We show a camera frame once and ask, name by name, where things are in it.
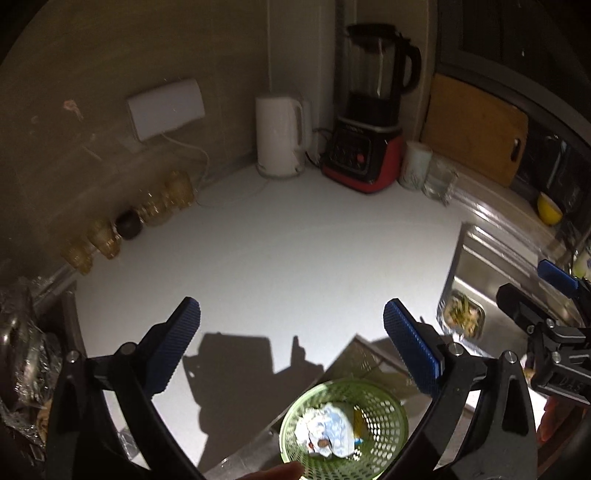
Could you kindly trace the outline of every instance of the white countertop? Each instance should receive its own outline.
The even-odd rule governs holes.
[[[295,179],[271,181],[261,191],[264,182],[254,167],[236,173],[200,198],[208,205],[229,205],[195,205],[163,226],[145,228],[123,243],[118,258],[95,257],[92,272],[78,282],[77,308],[89,356],[138,342],[183,297],[199,301],[201,327],[186,362],[154,404],[195,464],[210,437],[202,471],[221,454],[233,453],[241,435],[252,436],[278,413],[260,412],[277,408],[266,403],[274,397],[263,391],[268,378],[283,379],[277,391],[286,394],[289,379],[309,381],[317,373],[312,364],[328,367],[353,336],[386,337],[382,312],[391,298],[399,297],[416,319],[435,324],[460,227],[468,217],[459,207],[444,207],[398,184],[367,196],[312,168]],[[197,357],[204,335],[216,332],[223,336],[209,335],[211,347]],[[305,350],[305,362],[301,349],[292,356],[294,336]],[[250,354],[251,348],[258,352]],[[242,359],[243,371],[234,374],[246,383],[234,390],[228,382],[236,377],[228,377],[232,368],[226,360],[231,355]],[[204,366],[206,358],[211,360]],[[217,365],[219,390],[200,373],[211,372],[211,362]],[[296,369],[298,362],[305,367]],[[256,369],[269,370],[269,377]],[[108,400],[121,428],[116,401]],[[228,415],[233,415],[230,425],[223,420]],[[237,434],[242,421],[250,424]],[[216,422],[222,431],[212,427]]]

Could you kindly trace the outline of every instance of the metal screw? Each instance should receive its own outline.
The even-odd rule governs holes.
[[[121,348],[119,348],[119,351],[124,355],[131,355],[132,353],[135,352],[135,343],[133,343],[133,342],[124,343],[123,345],[121,345]]]
[[[461,354],[464,353],[464,347],[462,345],[460,345],[459,343],[450,343],[447,346],[447,350],[453,355],[453,356],[460,356]]]
[[[510,364],[516,364],[517,363],[517,355],[514,354],[513,352],[507,350],[505,352],[505,360],[507,360]]]
[[[78,350],[71,350],[66,355],[66,361],[73,364],[80,358],[80,352]]]

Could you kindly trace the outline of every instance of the green plastic basket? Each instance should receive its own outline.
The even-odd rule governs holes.
[[[296,423],[307,408],[346,402],[361,410],[369,438],[348,458],[310,456],[298,445]],[[408,439],[408,420],[400,403],[385,390],[362,380],[337,380],[308,390],[290,407],[281,424],[279,447],[284,462],[297,460],[307,480],[370,480],[380,476]]]

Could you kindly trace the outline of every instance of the yellow bowl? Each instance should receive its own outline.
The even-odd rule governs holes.
[[[548,226],[554,226],[562,220],[562,211],[545,193],[540,193],[538,197],[538,215]]]

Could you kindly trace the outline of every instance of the white kettle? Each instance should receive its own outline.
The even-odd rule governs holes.
[[[257,169],[261,175],[285,178],[300,174],[311,143],[310,102],[287,95],[257,97]]]

